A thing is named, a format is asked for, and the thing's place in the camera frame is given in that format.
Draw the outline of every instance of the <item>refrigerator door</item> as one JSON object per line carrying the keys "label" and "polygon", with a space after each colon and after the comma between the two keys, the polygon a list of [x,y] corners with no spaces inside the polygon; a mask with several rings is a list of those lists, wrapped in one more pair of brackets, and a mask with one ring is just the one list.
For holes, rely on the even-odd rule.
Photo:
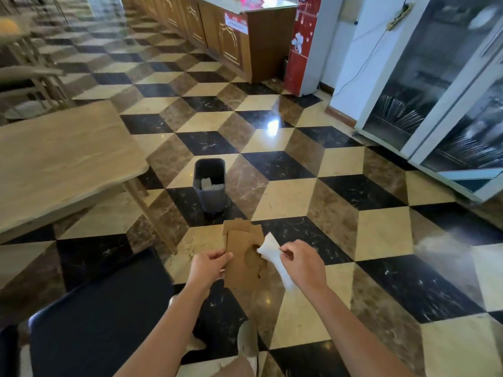
{"label": "refrigerator door", "polygon": [[430,0],[363,135],[409,158],[503,43],[503,0]]}
{"label": "refrigerator door", "polygon": [[503,189],[503,50],[410,163],[476,201],[485,201]]}

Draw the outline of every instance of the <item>baseboard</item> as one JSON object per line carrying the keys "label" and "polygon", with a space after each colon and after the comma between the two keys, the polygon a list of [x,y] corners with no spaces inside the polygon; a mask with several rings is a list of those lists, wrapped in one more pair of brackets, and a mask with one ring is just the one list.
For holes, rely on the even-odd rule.
{"label": "baseboard", "polygon": [[354,128],[356,125],[356,120],[347,116],[345,113],[340,112],[338,109],[331,107],[330,105],[326,107],[325,113],[339,121],[342,121],[346,126],[350,126],[351,128]]}
{"label": "baseboard", "polygon": [[327,94],[330,94],[330,95],[333,95],[333,92],[334,92],[334,88],[333,87],[330,87],[329,85],[323,83],[323,82],[319,82],[318,83],[318,88],[323,91],[323,92],[326,92]]}

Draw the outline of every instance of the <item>black trash bin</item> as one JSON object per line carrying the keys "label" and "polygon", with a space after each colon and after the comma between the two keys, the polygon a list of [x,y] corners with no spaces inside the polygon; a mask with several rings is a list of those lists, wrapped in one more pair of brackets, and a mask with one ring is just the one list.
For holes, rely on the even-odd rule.
{"label": "black trash bin", "polygon": [[[210,178],[213,185],[223,184],[221,190],[202,190],[201,180]],[[194,165],[194,181],[192,186],[206,213],[219,213],[227,206],[225,194],[225,161],[223,159],[199,159]]]}

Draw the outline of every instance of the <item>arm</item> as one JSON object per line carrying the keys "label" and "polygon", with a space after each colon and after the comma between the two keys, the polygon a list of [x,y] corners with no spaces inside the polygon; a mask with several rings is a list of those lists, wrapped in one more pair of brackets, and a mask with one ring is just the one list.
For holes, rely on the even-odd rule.
{"label": "arm", "polygon": [[184,289],[114,377],[176,375],[210,286],[221,278],[221,270],[231,259],[232,253],[223,250],[194,257]]}
{"label": "arm", "polygon": [[281,250],[286,271],[323,321],[352,377],[414,376],[328,287],[325,265],[315,249],[297,240]]}

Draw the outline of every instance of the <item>counter top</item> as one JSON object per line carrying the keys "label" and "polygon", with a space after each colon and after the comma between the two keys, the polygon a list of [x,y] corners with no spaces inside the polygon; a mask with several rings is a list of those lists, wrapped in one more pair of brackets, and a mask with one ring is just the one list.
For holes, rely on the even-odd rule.
{"label": "counter top", "polygon": [[297,7],[297,4],[287,0],[203,0],[229,12],[240,14],[266,9],[281,9]]}

